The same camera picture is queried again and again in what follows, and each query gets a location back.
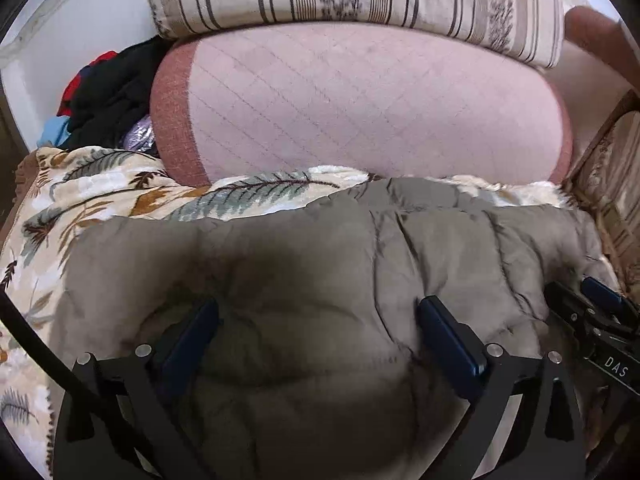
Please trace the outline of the olive grey hooded puffer jacket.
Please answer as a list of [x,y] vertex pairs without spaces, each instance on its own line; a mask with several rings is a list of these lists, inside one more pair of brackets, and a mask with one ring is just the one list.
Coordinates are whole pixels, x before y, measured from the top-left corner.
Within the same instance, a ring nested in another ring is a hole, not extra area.
[[198,300],[222,324],[180,404],[218,479],[415,479],[465,405],[423,350],[437,296],[516,356],[564,350],[544,285],[614,285],[588,214],[497,207],[422,179],[217,221],[115,218],[76,240],[50,336],[66,363],[124,356]]

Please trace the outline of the striped floral side cushion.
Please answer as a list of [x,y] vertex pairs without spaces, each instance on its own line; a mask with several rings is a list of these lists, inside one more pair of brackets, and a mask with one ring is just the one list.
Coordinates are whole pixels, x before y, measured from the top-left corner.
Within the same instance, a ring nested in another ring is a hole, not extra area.
[[639,300],[639,97],[629,91],[589,143],[565,189],[591,214],[622,292]]

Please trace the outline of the cream leaf-pattern fleece blanket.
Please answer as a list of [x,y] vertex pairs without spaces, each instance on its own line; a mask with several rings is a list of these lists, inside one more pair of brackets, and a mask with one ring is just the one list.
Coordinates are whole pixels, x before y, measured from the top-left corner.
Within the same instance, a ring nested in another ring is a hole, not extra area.
[[[159,158],[112,148],[66,153],[40,148],[16,170],[16,202],[1,230],[1,291],[43,340],[52,333],[62,297],[64,266],[76,238],[114,217],[160,220],[201,196],[225,198],[232,186],[249,184],[239,206],[198,206],[194,219],[234,219],[302,208],[313,200],[375,180],[341,166],[237,176],[190,188],[172,180]],[[566,207],[557,185],[492,184],[473,176],[431,179],[491,205]],[[55,410],[46,375],[1,322],[1,419],[17,448],[52,479]]]

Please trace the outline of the purple patterned cloth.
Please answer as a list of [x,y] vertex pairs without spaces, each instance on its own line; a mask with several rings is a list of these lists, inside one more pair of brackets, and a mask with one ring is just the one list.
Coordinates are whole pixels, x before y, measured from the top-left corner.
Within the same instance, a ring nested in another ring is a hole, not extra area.
[[155,150],[152,120],[145,115],[122,138],[122,148],[127,151],[151,153]]

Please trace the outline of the light blue garment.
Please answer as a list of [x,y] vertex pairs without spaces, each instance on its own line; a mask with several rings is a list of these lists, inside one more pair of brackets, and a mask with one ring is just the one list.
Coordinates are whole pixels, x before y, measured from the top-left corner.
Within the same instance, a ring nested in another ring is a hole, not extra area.
[[38,148],[44,148],[45,146],[59,148],[70,136],[67,129],[69,121],[70,118],[66,115],[54,116],[48,119],[44,124],[43,132],[37,141]]

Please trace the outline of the black garment pile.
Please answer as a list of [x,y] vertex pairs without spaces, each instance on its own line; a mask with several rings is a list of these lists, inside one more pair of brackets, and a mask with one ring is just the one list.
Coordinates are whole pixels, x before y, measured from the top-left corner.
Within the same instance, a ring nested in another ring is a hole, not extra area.
[[149,115],[153,81],[171,47],[171,41],[155,36],[119,53],[108,51],[80,70],[58,108],[60,116],[70,118],[62,148],[121,146],[132,126]]

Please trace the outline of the pink quilted bolster cushion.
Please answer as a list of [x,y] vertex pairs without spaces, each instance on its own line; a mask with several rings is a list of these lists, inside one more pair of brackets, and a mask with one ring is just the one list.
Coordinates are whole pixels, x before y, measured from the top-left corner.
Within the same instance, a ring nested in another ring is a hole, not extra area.
[[180,42],[155,75],[150,115],[166,169],[190,186],[318,165],[560,182],[572,159],[570,118],[539,70],[381,25],[272,25]]

